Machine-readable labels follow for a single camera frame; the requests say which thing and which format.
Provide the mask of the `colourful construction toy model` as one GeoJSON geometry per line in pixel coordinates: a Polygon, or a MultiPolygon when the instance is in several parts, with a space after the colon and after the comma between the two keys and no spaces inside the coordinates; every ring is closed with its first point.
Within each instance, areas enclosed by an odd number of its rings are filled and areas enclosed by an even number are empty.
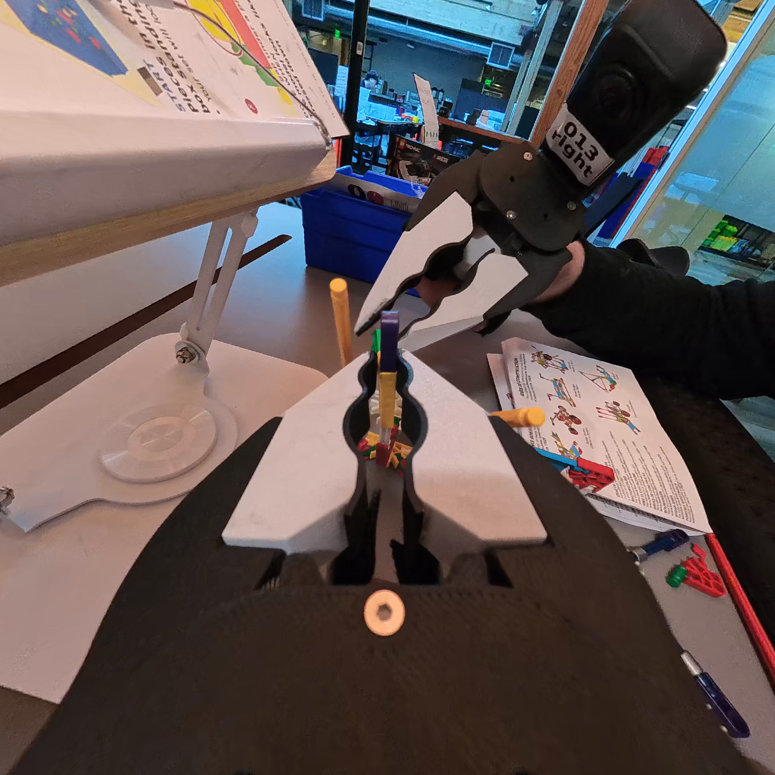
{"type": "MultiPolygon", "coordinates": [[[[330,281],[329,290],[340,359],[343,366],[353,359],[352,333],[350,330],[350,303],[346,281],[336,277],[330,281]]],[[[404,470],[410,447],[397,441],[402,423],[402,402],[398,392],[398,333],[400,318],[397,312],[383,312],[380,324],[372,335],[371,353],[377,357],[376,430],[368,431],[358,442],[360,455],[375,460],[382,467],[404,470]]],[[[601,463],[594,463],[580,454],[571,452],[556,454],[544,450],[538,453],[548,459],[578,490],[596,494],[615,481],[614,470],[601,463]]]]}

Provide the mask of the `blue rod cross assembly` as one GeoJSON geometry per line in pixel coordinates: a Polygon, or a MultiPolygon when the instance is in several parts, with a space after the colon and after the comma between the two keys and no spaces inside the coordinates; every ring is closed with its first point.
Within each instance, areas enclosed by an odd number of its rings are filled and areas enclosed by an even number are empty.
{"type": "MultiPolygon", "coordinates": [[[[630,557],[633,558],[635,565],[639,567],[641,575],[644,575],[642,566],[648,559],[656,554],[667,553],[683,547],[683,545],[689,542],[690,537],[684,530],[674,528],[656,534],[653,540],[642,546],[627,547],[626,550],[630,557]]],[[[678,643],[677,648],[679,649],[683,665],[692,675],[695,683],[700,687],[704,695],[706,708],[715,715],[722,731],[733,739],[750,738],[750,727],[717,682],[681,644],[678,643]]]]}

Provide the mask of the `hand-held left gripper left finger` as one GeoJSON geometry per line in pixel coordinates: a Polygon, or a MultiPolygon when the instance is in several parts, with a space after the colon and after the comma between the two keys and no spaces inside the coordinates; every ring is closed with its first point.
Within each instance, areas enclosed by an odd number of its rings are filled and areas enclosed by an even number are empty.
{"type": "Polygon", "coordinates": [[[377,500],[357,446],[376,375],[376,354],[358,356],[285,412],[222,531],[226,545],[333,553],[333,583],[371,582],[377,500]]]}

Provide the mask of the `person's right forearm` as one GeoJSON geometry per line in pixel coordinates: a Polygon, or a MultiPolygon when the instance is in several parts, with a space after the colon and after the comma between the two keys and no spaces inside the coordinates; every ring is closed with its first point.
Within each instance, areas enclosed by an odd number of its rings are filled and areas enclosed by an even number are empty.
{"type": "Polygon", "coordinates": [[[774,283],[706,285],[585,247],[577,282],[525,305],[548,332],[589,354],[722,400],[774,397],[774,283]]]}

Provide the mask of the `blue plastic box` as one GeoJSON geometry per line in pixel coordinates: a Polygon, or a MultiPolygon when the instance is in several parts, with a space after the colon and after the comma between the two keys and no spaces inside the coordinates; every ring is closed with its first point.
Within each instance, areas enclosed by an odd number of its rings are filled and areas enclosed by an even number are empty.
{"type": "Polygon", "coordinates": [[[367,283],[377,279],[413,215],[325,185],[302,194],[300,202],[307,266],[367,283]]]}

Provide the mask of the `person's right hand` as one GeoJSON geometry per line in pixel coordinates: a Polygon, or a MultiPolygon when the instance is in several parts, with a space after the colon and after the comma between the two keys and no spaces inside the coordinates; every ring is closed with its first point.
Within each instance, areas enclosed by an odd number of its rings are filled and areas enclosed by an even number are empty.
{"type": "Polygon", "coordinates": [[[561,267],[553,283],[548,286],[540,296],[534,299],[534,304],[551,302],[567,293],[567,291],[577,282],[585,264],[586,255],[584,244],[580,240],[577,240],[567,246],[567,251],[570,255],[570,260],[561,267]]]}

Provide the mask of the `white book stand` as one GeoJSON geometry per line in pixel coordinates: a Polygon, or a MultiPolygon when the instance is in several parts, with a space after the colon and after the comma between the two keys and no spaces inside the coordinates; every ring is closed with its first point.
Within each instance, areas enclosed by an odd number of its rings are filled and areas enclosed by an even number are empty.
{"type": "Polygon", "coordinates": [[[310,119],[2,109],[2,287],[211,223],[179,333],[2,433],[2,687],[58,704],[160,523],[326,377],[215,340],[258,209],[335,172],[310,119]]]}

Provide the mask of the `white printed booklet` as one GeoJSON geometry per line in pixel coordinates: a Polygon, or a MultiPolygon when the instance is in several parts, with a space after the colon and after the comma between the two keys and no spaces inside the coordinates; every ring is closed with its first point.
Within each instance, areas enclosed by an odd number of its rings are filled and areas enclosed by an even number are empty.
{"type": "Polygon", "coordinates": [[[370,170],[361,175],[350,166],[337,169],[336,174],[325,184],[325,187],[359,201],[410,215],[416,212],[427,191],[424,185],[417,182],[374,173],[370,170]]]}

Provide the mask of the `wooden post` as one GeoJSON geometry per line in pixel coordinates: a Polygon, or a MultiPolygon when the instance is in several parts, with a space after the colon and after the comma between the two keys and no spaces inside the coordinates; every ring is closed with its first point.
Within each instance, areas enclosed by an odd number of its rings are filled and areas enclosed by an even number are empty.
{"type": "Polygon", "coordinates": [[[566,46],[549,85],[547,96],[532,129],[529,142],[534,147],[540,147],[550,126],[567,101],[576,76],[580,72],[586,54],[595,38],[597,28],[603,19],[607,4],[608,1],[581,2],[566,46]]]}

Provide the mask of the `illustrated toy leaflet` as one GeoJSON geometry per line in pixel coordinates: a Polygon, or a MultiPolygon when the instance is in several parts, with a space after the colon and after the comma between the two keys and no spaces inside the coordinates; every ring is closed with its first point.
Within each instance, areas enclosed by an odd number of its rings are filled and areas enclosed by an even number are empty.
{"type": "Polygon", "coordinates": [[[520,338],[487,358],[503,411],[546,416],[518,435],[602,514],[691,536],[712,531],[687,465],[630,370],[520,338]]]}

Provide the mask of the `black toy set box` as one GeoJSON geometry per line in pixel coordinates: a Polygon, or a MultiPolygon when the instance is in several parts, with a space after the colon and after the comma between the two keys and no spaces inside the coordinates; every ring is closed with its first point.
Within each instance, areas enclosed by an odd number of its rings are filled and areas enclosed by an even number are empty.
{"type": "Polygon", "coordinates": [[[438,175],[461,160],[452,154],[392,133],[388,144],[386,175],[428,186],[438,175]]]}

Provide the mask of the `black metal pole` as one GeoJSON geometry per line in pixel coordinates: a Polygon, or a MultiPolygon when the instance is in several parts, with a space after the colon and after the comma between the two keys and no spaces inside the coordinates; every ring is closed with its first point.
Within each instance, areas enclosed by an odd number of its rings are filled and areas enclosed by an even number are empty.
{"type": "Polygon", "coordinates": [[[344,121],[348,134],[344,136],[340,149],[340,167],[350,166],[353,161],[354,140],[357,127],[357,112],[360,101],[363,52],[367,39],[367,20],[370,1],[354,1],[354,16],[350,36],[350,56],[346,83],[344,121]]]}

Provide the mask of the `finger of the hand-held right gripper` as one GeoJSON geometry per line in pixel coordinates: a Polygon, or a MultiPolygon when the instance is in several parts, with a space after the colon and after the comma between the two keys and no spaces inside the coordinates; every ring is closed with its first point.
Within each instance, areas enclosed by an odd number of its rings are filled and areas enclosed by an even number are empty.
{"type": "Polygon", "coordinates": [[[449,247],[465,244],[472,234],[472,208],[454,191],[402,233],[363,303],[354,334],[363,335],[374,325],[404,289],[425,273],[435,255],[449,247]]]}
{"type": "Polygon", "coordinates": [[[444,297],[433,312],[413,322],[400,337],[400,349],[408,352],[471,330],[485,315],[528,277],[515,257],[489,253],[467,276],[467,284],[444,297]]]}

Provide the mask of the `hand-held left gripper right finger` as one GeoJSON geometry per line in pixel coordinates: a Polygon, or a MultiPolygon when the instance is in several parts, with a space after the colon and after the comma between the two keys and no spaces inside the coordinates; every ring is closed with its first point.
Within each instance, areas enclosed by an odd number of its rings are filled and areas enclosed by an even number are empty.
{"type": "Polygon", "coordinates": [[[518,436],[407,350],[399,359],[404,461],[400,583],[438,583],[463,555],[537,546],[548,534],[509,457],[518,436]]]}

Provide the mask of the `printed instruction sheet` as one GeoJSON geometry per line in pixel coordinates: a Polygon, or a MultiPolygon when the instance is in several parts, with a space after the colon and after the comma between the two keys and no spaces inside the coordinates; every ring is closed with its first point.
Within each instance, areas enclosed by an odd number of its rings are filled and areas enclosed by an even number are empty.
{"type": "Polygon", "coordinates": [[[283,2],[5,1],[2,109],[349,133],[283,2]]]}

